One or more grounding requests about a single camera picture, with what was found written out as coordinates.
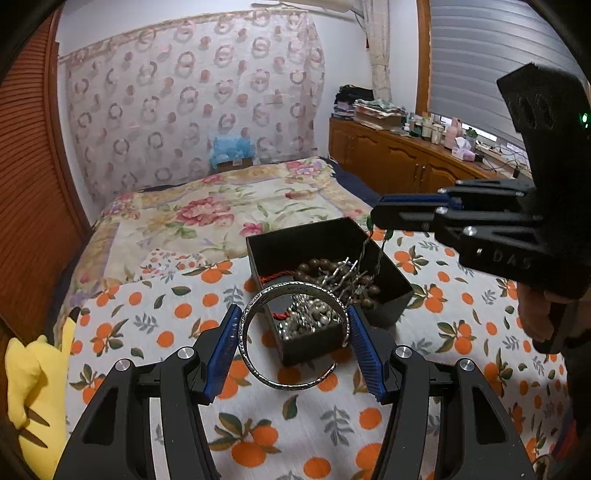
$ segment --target wooden cabinet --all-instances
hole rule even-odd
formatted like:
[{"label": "wooden cabinet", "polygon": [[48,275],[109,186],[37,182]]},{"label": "wooden cabinet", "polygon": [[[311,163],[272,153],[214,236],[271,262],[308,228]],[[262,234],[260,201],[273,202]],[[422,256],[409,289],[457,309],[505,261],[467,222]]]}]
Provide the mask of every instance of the wooden cabinet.
[{"label": "wooden cabinet", "polygon": [[348,129],[341,126],[340,128],[331,128],[329,130],[329,152],[341,167],[348,170],[348,155],[350,144],[352,144],[353,137],[348,132]]},{"label": "wooden cabinet", "polygon": [[424,174],[427,161],[420,150],[403,148],[396,142],[386,141],[384,160],[388,167],[381,174],[389,177],[388,193],[418,192],[420,176]]},{"label": "wooden cabinet", "polygon": [[353,152],[355,162],[351,172],[365,179],[367,186],[376,193],[389,193],[393,168],[384,155],[384,142],[378,133],[362,132],[355,140]]},{"label": "wooden cabinet", "polygon": [[421,178],[420,192],[434,193],[439,189],[453,187],[456,180],[474,180],[475,178],[474,175],[448,162],[431,158]]},{"label": "wooden cabinet", "polygon": [[442,145],[330,119],[329,153],[376,193],[436,193],[456,180],[497,178],[463,163]]}]

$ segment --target floral bedspread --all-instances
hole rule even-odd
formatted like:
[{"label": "floral bedspread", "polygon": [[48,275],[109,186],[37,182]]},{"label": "floral bedspread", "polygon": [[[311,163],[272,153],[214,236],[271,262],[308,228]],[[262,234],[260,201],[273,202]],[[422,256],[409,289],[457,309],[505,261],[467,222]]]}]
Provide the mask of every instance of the floral bedspread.
[{"label": "floral bedspread", "polygon": [[[374,235],[383,238],[383,232]],[[429,234],[395,232],[385,253],[414,287],[414,298],[392,330],[397,342],[437,362],[472,358],[500,396],[530,459],[548,453],[569,402],[564,362],[560,355],[532,349],[517,316],[513,282],[461,267],[457,253]],[[142,271],[143,280],[112,286],[83,305],[66,392],[70,431],[119,358],[136,365],[160,361],[217,326],[229,304],[244,306],[254,292],[247,258],[194,268],[200,257],[154,248],[147,261],[154,269]],[[389,407],[368,394],[353,353],[340,349],[284,368],[266,322],[255,320],[248,334],[253,362],[279,382],[317,378],[333,359],[338,366],[317,387],[294,393],[267,388],[235,357],[221,395],[200,408],[222,478],[369,480]],[[157,400],[150,410],[157,478],[166,480]],[[439,425],[439,404],[431,399],[423,480],[433,479]]]},{"label": "floral bedspread", "polygon": [[[249,235],[344,215],[364,222],[368,206],[342,188],[317,157],[230,171],[161,192],[118,197],[72,276],[56,323],[107,288],[149,275],[155,248],[197,255],[207,264],[246,256]],[[178,261],[179,268],[189,268]]]}]

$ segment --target yellow plush toy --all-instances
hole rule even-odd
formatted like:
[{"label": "yellow plush toy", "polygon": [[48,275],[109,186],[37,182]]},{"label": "yellow plush toy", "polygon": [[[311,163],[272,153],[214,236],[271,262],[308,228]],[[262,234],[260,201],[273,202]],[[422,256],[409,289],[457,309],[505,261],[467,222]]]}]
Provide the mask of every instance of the yellow plush toy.
[{"label": "yellow plush toy", "polygon": [[68,358],[75,328],[74,320],[68,318],[61,350],[47,343],[45,335],[27,346],[12,338],[6,349],[8,418],[19,430],[27,465],[41,480],[53,478],[66,446]]}]

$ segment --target curtain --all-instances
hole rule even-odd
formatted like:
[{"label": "curtain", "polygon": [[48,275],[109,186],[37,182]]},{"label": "curtain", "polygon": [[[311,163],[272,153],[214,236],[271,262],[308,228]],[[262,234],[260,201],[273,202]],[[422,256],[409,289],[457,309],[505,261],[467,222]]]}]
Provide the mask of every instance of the curtain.
[{"label": "curtain", "polygon": [[390,90],[390,5],[389,0],[363,0],[369,43],[374,98],[392,101]]},{"label": "curtain", "polygon": [[108,38],[62,59],[83,176],[103,208],[122,193],[316,152],[324,54],[300,10],[207,14]]}]

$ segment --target window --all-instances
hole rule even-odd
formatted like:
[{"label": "window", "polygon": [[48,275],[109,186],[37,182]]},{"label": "window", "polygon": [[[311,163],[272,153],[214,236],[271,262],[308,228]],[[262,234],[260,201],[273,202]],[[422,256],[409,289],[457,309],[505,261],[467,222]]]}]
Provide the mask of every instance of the window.
[{"label": "window", "polygon": [[484,138],[523,147],[496,81],[534,62],[587,83],[554,29],[524,1],[430,0],[430,5],[431,112],[477,125],[473,128]]}]

